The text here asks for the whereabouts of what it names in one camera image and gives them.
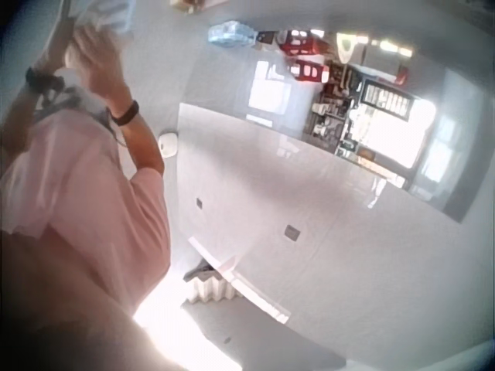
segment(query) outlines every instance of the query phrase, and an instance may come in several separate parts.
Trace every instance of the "hand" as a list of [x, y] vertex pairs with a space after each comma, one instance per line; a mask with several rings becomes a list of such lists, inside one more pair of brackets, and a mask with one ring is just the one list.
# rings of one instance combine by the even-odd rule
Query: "hand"
[[64, 67], [64, 56], [72, 38], [75, 17], [69, 17], [71, 0], [62, 0], [55, 27], [41, 57], [35, 62], [34, 69], [41, 73], [54, 74]]
[[74, 32], [68, 53], [83, 86], [103, 98], [115, 117], [122, 116], [131, 106], [132, 98], [111, 32], [97, 32], [93, 26], [80, 27]]

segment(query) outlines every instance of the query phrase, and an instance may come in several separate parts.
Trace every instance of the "black watch strap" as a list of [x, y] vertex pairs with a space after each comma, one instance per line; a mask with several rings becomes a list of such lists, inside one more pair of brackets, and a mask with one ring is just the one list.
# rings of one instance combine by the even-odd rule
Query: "black watch strap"
[[44, 94], [49, 90], [60, 92], [65, 87], [62, 77], [37, 73], [31, 67], [26, 72], [29, 89], [36, 94]]
[[114, 123], [117, 124], [117, 126], [124, 126], [131, 122], [132, 119], [139, 113], [139, 104], [138, 102], [133, 100], [130, 108], [121, 117], [112, 116], [110, 110], [108, 110], [108, 113], [110, 114], [110, 117], [114, 121]]

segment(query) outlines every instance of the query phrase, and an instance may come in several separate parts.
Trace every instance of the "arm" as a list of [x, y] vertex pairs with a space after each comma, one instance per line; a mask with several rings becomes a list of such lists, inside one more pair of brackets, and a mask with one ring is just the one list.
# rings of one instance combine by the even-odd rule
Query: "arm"
[[[132, 105], [132, 97], [110, 34], [97, 32], [92, 26], [76, 29], [69, 54], [82, 84], [105, 101], [112, 116], [123, 116]], [[136, 168], [153, 168], [163, 175], [162, 155], [142, 116], [137, 114], [121, 130]]]
[[[74, 18], [69, 17], [70, 0], [63, 0], [56, 25], [49, 37], [41, 57], [32, 69], [42, 75], [53, 75], [63, 67], [63, 55], [72, 37]], [[39, 100], [39, 94], [24, 85], [2, 118], [0, 145], [9, 157], [9, 162], [29, 147], [29, 127]]]
[[24, 85], [2, 118], [0, 145], [8, 156], [8, 163], [28, 149], [29, 127], [38, 99], [39, 95]]
[[[132, 104], [129, 89], [123, 89], [122, 95], [107, 100], [107, 106], [112, 116], [121, 117]], [[137, 170], [140, 168], [153, 168], [160, 175], [165, 171], [162, 155], [156, 143], [155, 136], [140, 114], [137, 114], [131, 122], [121, 127], [132, 161]]]

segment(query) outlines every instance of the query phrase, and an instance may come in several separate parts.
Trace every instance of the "bottle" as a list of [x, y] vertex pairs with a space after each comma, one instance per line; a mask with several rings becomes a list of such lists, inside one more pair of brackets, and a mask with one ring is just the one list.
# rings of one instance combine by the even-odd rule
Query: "bottle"
[[258, 33], [251, 27], [238, 21], [229, 21], [210, 27], [208, 41], [226, 48], [234, 46], [253, 46]]

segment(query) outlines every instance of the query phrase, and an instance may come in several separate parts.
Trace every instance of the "red chair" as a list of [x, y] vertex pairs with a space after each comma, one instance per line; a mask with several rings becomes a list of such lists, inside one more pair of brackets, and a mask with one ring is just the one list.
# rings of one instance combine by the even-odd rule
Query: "red chair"
[[313, 83], [326, 83], [330, 75], [328, 66], [308, 60], [293, 61], [290, 64], [290, 71], [297, 81], [312, 81]]
[[306, 31], [284, 32], [283, 37], [278, 38], [278, 45], [288, 56], [314, 56], [331, 51], [328, 43]]

